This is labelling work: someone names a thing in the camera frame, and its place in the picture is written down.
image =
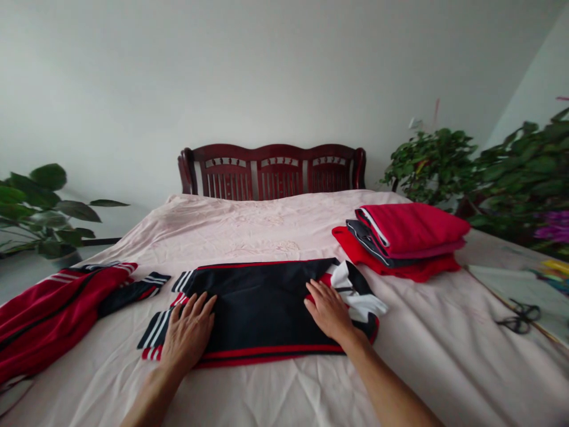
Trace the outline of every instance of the folded clothes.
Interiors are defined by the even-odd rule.
[[[374,242],[392,259],[417,259],[450,253],[465,245],[470,224],[423,203],[365,205],[357,219],[371,230]]]
[[[372,294],[350,262],[337,259],[219,264],[183,272],[172,287],[178,295],[169,310],[156,313],[138,348],[142,358],[160,360],[173,307],[194,293],[217,295],[215,325],[197,367],[248,365],[307,354],[343,354],[326,337],[303,304],[311,299],[310,279],[333,286],[354,327],[373,342],[387,306]]]
[[[420,259],[393,259],[389,258],[385,249],[381,245],[377,245],[373,239],[373,233],[361,221],[357,219],[347,219],[346,226],[363,248],[369,252],[375,259],[381,261],[388,268],[406,267],[409,265],[417,264]]]
[[[342,249],[354,264],[364,264],[382,276],[395,276],[402,279],[411,279],[418,283],[425,283],[432,276],[441,272],[455,272],[461,269],[453,253],[426,258],[410,266],[390,269],[371,256],[358,240],[352,236],[347,227],[335,227],[332,230],[332,235],[340,243],[340,246],[342,246]]]

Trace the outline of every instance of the bedspread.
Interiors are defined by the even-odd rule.
[[[346,259],[331,230],[365,204],[407,202],[394,193],[351,190],[266,202],[171,196],[115,246],[85,263],[136,262],[177,277],[226,262]],[[457,252],[461,264],[519,269],[544,259],[478,231]],[[386,304],[374,348],[452,426],[540,425],[569,421],[567,352],[532,330],[495,325],[511,312],[462,270],[424,284],[359,267]],[[118,425],[155,362],[136,344],[152,315],[171,303],[174,280],[155,298],[110,315],[36,377],[1,420],[12,426]],[[262,365],[192,371],[165,426],[378,425],[366,390],[345,356],[313,355]]]

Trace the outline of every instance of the dark red headboard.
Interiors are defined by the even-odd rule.
[[[366,152],[339,144],[247,149],[213,144],[178,157],[182,192],[229,200],[272,200],[304,193],[364,189]]]

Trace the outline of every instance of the red folded shirt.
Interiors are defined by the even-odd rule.
[[[340,243],[340,246],[342,246],[342,249],[354,264],[364,264],[382,276],[395,276],[402,279],[411,279],[418,283],[425,283],[432,276],[441,272],[455,272],[461,269],[453,253],[424,259],[411,266],[390,269],[370,255],[356,238],[352,236],[347,227],[334,228],[332,235]]]
[[[470,224],[423,203],[365,205],[357,219],[372,230],[389,258],[426,258],[460,249]]]

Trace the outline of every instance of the white stripe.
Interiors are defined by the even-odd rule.
[[[117,266],[113,266],[112,268],[118,268],[118,269],[124,270],[124,271],[128,272],[128,274],[131,274],[131,273],[132,273],[132,271],[131,271],[130,269],[128,269],[127,267],[123,267],[122,264],[121,264],[121,265],[117,265]]]
[[[180,275],[180,280],[176,283],[175,288],[172,289],[172,292],[179,292],[178,289],[179,289],[180,285],[182,284],[182,282],[184,281],[184,279],[186,278],[186,276],[187,276],[189,273],[190,273],[190,272],[183,272],[183,273]]]
[[[173,305],[178,305],[178,303],[182,300],[183,294],[178,294],[176,299],[174,300]]]
[[[162,329],[164,329],[164,325],[166,325],[166,322],[168,321],[168,313],[170,313],[169,311],[166,312],[166,315],[164,316],[164,319],[162,319],[162,324],[160,325],[160,328],[158,329],[158,331],[156,332],[156,336],[154,337],[154,339],[152,340],[152,343],[150,344],[150,347],[154,347],[154,344],[156,344],[156,341],[158,340],[158,337],[160,336],[160,332],[162,332]]]
[[[71,283],[71,282],[73,282],[73,281],[70,281],[70,280],[58,279],[58,278],[55,278],[55,277],[47,278],[47,280],[53,280],[53,281],[62,282],[62,283]]]
[[[191,270],[183,274],[183,277],[178,282],[178,286],[176,286],[176,288],[174,289],[175,292],[180,292],[182,290],[182,288],[184,287],[184,283],[186,282],[187,278],[190,276],[190,273]]]
[[[132,264],[123,263],[123,264],[121,264],[121,265],[122,265],[123,267],[127,267],[127,268],[130,270],[131,273],[132,273],[134,270],[136,270],[136,267],[134,267],[134,265],[132,265]]]
[[[160,316],[158,316],[158,318],[156,319],[156,323],[154,324],[154,327],[152,328],[152,331],[150,332],[150,335],[148,336],[148,338],[146,338],[146,342],[144,343],[144,348],[148,348],[149,344],[150,344],[150,340],[152,339],[152,336],[154,335],[154,331],[156,330],[156,328],[158,327],[158,323],[160,323],[162,316],[164,316],[166,312],[163,311],[162,313],[160,313]]]
[[[179,289],[180,292],[182,291],[182,289],[184,289],[186,287],[186,284],[188,283],[188,280],[190,280],[190,276],[193,272],[194,272],[194,270],[188,271],[188,274],[186,275],[185,280],[180,284],[180,289]]]
[[[188,277],[185,279],[184,284],[182,285],[182,287],[180,288],[180,290],[184,289],[188,283],[188,281],[190,280],[191,274],[194,272],[194,270],[190,271],[190,274],[188,274]]]
[[[73,280],[78,279],[79,277],[81,277],[81,276],[66,275],[66,274],[63,274],[63,273],[55,273],[52,277],[55,277],[55,276],[57,276],[57,277],[59,277],[59,278],[66,278],[66,279],[73,279]]]
[[[375,223],[375,221],[373,220],[372,216],[369,214],[368,211],[366,211],[363,208],[360,208],[364,214],[364,216],[369,220],[369,222],[372,224],[373,228],[375,229],[375,231],[378,233],[379,238],[381,239],[381,243],[383,243],[383,246],[385,247],[389,247],[389,241],[387,240],[387,238],[383,235],[383,233],[381,232],[381,230],[379,229],[378,225]]]
[[[370,242],[365,241],[364,239],[360,238],[356,229],[354,227],[352,227],[350,224],[347,224],[348,227],[350,227],[353,231],[354,234],[356,236],[356,239],[358,240],[358,242],[360,242],[361,244],[363,244],[366,248],[368,248],[371,252],[375,253],[378,257],[380,257],[383,260],[383,263],[388,265],[388,261],[387,259],[383,256],[383,254],[380,254],[376,247],[374,245],[372,245]]]
[[[148,276],[147,278],[142,279],[143,282],[146,283],[158,283],[160,285],[163,285],[165,282],[165,279],[153,279],[150,276]]]

